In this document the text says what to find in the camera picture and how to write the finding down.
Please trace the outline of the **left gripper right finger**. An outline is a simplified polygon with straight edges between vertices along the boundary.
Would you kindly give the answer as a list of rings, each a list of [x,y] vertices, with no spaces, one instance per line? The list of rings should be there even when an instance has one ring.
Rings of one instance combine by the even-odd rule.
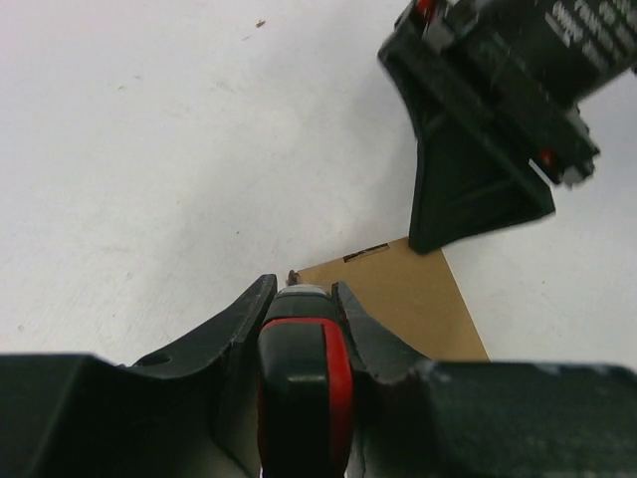
[[[354,378],[350,477],[632,477],[636,375],[604,363],[442,361],[331,296]]]

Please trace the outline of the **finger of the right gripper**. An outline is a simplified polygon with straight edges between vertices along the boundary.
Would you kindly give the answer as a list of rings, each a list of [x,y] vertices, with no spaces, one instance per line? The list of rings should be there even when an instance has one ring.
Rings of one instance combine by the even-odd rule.
[[[518,138],[497,113],[473,134],[422,88],[407,89],[417,139],[408,245],[424,255],[461,239],[540,220],[555,212],[549,187],[522,165]]]

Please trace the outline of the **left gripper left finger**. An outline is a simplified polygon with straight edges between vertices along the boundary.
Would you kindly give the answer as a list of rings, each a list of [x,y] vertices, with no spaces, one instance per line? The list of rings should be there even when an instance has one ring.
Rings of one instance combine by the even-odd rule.
[[[131,365],[91,354],[1,357],[5,477],[249,477],[256,342],[277,279]]]

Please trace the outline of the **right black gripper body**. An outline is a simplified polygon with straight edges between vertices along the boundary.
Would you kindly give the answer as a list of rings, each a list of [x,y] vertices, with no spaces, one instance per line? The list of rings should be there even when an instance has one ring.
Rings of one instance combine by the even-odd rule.
[[[571,1],[413,1],[378,58],[486,144],[500,113],[523,159],[571,186],[599,153],[578,108],[601,79],[594,47]]]

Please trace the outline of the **red black utility knife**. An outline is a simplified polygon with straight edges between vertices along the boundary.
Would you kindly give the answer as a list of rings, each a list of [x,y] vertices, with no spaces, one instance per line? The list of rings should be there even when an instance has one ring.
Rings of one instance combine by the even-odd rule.
[[[336,305],[289,283],[258,336],[258,446],[265,477],[341,477],[352,445],[354,382]]]

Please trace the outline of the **brown cardboard express box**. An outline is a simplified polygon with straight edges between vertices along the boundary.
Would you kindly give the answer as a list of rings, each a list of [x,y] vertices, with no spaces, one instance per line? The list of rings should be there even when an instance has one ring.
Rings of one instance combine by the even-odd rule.
[[[331,296],[342,282],[363,309],[417,352],[435,360],[484,360],[487,353],[441,252],[420,256],[405,240],[292,272],[289,283],[311,284]],[[256,342],[256,445],[258,446],[258,330]]]

